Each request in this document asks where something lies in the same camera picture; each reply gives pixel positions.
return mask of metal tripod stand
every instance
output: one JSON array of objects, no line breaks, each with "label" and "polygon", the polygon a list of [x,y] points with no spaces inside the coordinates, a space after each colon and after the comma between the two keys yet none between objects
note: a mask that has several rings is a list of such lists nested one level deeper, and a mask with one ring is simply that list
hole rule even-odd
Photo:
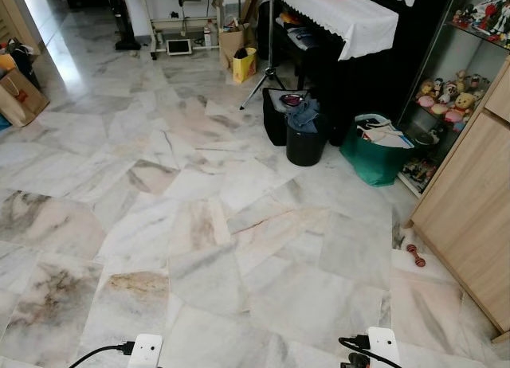
[{"label": "metal tripod stand", "polygon": [[265,69],[264,76],[258,82],[257,86],[254,90],[251,91],[248,98],[244,103],[241,104],[240,110],[245,108],[245,105],[251,100],[253,95],[257,93],[258,89],[262,86],[265,79],[269,78],[270,80],[276,80],[277,83],[281,86],[282,89],[285,89],[285,86],[282,84],[281,80],[278,78],[277,69],[273,66],[273,25],[274,25],[274,0],[269,0],[269,64],[268,68]]}]

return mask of white wall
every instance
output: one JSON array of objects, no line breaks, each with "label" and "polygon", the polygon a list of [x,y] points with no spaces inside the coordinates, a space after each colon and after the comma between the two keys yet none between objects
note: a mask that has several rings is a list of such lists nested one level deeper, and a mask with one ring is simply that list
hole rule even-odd
[{"label": "white wall", "polygon": [[33,39],[40,43],[42,41],[41,34],[39,33],[39,29],[37,29],[37,26],[35,22],[32,19],[32,15],[30,14],[30,11],[28,7],[25,4],[25,0],[14,0],[16,2],[16,5],[18,6],[19,12],[22,14],[25,24],[27,28],[30,31],[30,34],[32,35]]},{"label": "white wall", "polygon": [[[135,36],[148,36],[150,28],[143,13],[142,0],[126,0],[126,5]],[[179,7],[178,0],[147,0],[147,5],[152,19],[169,18],[172,11],[177,12],[180,18],[182,17],[182,10]],[[189,18],[206,16],[206,8],[207,0],[184,3],[184,11]],[[212,6],[209,6],[209,16],[216,16],[216,9]]]}]

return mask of green bag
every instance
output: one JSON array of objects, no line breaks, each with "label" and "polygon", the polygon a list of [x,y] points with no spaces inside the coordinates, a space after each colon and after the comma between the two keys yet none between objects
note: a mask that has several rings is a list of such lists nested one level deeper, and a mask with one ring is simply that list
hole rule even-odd
[{"label": "green bag", "polygon": [[369,113],[357,115],[349,128],[347,137],[340,147],[340,153],[351,163],[356,174],[368,185],[393,185],[397,173],[413,153],[413,147],[385,147],[358,137],[358,122],[364,119],[376,119],[380,123],[387,121],[383,115]]}]

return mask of black bucket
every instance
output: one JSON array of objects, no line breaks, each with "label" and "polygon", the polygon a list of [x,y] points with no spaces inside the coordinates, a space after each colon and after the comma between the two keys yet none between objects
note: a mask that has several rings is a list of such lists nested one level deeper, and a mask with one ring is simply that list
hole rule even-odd
[{"label": "black bucket", "polygon": [[297,166],[312,166],[320,161],[328,136],[303,133],[287,125],[287,159]]}]

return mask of red dog toy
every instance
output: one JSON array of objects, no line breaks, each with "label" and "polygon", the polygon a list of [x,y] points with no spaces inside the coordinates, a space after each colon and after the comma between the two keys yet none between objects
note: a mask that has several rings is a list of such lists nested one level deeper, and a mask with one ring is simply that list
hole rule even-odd
[{"label": "red dog toy", "polygon": [[418,252],[416,251],[416,246],[415,245],[407,245],[407,248],[406,248],[407,252],[408,253],[411,253],[413,254],[414,256],[414,263],[418,266],[418,267],[425,267],[425,259],[421,258],[419,255],[418,255]]}]

